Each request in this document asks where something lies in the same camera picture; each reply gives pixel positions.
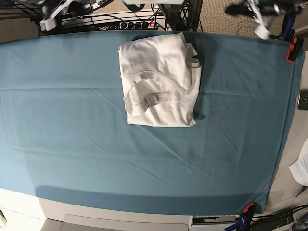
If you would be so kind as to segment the blue black clamp top right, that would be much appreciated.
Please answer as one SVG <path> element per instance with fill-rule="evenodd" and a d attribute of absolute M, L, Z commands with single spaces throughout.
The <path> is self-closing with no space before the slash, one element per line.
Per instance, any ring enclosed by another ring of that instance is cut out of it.
<path fill-rule="evenodd" d="M 293 30 L 293 25 L 296 20 L 295 13 L 288 13 L 284 16 L 282 23 L 282 31 L 279 34 L 279 40 L 291 41 L 294 36 L 295 31 Z"/>

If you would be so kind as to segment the blue black clamp bottom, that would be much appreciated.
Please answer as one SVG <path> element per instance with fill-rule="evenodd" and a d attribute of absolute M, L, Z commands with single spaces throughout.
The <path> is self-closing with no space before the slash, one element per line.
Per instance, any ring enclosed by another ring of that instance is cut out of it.
<path fill-rule="evenodd" d="M 250 229 L 253 213 L 244 213 L 236 221 L 235 224 L 226 227 L 225 231 L 247 231 Z"/>

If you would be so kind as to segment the white T-shirt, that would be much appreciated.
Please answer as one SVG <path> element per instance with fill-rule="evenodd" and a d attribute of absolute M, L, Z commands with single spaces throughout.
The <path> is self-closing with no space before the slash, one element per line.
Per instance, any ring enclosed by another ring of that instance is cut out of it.
<path fill-rule="evenodd" d="M 127 42 L 118 54 L 128 124 L 195 125 L 202 66 L 183 33 Z"/>

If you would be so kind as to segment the orange black clamp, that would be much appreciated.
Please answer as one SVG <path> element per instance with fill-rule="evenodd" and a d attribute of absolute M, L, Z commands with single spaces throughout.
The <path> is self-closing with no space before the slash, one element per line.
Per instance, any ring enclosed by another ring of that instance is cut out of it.
<path fill-rule="evenodd" d="M 255 213 L 256 207 L 257 207 L 257 203 L 252 202 L 243 210 L 243 213 L 253 215 Z"/>
<path fill-rule="evenodd" d="M 299 38 L 299 37 L 292 38 L 291 43 L 288 48 L 287 56 L 286 56 L 286 60 L 288 62 L 293 63 L 296 60 L 296 58 L 299 55 L 299 52 L 302 49 L 303 43 L 304 43 L 303 38 Z"/>

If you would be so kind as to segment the white power strip red switch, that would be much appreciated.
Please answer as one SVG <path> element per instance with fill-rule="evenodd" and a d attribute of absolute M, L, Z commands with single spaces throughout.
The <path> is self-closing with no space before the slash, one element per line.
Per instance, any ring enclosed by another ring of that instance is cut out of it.
<path fill-rule="evenodd" d="M 165 30 L 162 24 L 154 19 L 146 21 L 129 21 L 129 22 L 110 22 L 99 26 L 99 30 L 118 31 L 118 30 Z"/>

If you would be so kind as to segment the teal table cloth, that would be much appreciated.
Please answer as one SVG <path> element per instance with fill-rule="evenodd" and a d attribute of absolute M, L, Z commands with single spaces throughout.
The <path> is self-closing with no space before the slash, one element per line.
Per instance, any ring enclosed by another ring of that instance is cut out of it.
<path fill-rule="evenodd" d="M 157 31 L 63 34 L 0 46 L 0 186 L 102 209 L 263 212 L 304 64 L 288 43 L 185 32 L 201 85 L 189 128 L 129 125 L 119 46 Z"/>

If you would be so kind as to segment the orange black clamp top right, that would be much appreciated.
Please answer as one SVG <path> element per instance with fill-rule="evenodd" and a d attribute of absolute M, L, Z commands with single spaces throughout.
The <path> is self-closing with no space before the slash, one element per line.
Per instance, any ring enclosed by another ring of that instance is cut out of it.
<path fill-rule="evenodd" d="M 302 49 L 303 43 L 304 43 L 303 38 L 299 38 L 299 37 L 292 38 L 291 43 L 288 48 L 287 56 L 286 56 L 286 60 L 288 62 L 293 63 L 296 60 L 296 58 L 299 55 L 299 52 Z"/>

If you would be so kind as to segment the blue black clamp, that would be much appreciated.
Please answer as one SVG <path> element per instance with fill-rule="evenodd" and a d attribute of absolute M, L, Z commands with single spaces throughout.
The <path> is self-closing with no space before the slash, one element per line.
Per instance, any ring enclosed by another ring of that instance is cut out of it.
<path fill-rule="evenodd" d="M 253 213 L 244 213 L 236 221 L 235 224 L 226 227 L 225 231 L 247 231 L 250 229 Z"/>
<path fill-rule="evenodd" d="M 279 34 L 279 40 L 291 41 L 294 36 L 295 31 L 293 30 L 293 25 L 296 20 L 295 13 L 288 13 L 284 16 L 282 23 L 282 31 Z"/>

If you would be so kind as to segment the orange black clamp bottom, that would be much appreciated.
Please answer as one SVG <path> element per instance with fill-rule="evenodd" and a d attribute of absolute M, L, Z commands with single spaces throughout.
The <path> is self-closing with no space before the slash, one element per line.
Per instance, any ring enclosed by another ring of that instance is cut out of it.
<path fill-rule="evenodd" d="M 257 207 L 257 203 L 252 202 L 243 210 L 243 213 L 253 215 L 255 213 L 256 207 Z"/>

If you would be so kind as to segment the white cloth at right edge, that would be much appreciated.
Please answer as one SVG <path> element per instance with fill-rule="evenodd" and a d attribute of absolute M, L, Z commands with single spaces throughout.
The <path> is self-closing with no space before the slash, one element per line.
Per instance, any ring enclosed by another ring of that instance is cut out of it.
<path fill-rule="evenodd" d="M 291 174 L 295 181 L 303 186 L 308 186 L 308 156 L 304 155 L 299 157 L 289 167 Z"/>

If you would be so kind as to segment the smartphone at table edge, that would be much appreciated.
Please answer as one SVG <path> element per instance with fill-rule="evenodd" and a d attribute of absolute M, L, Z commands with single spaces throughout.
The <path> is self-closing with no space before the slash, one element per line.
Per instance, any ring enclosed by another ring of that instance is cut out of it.
<path fill-rule="evenodd" d="M 308 111 L 308 89 L 301 89 L 297 102 L 298 110 Z"/>

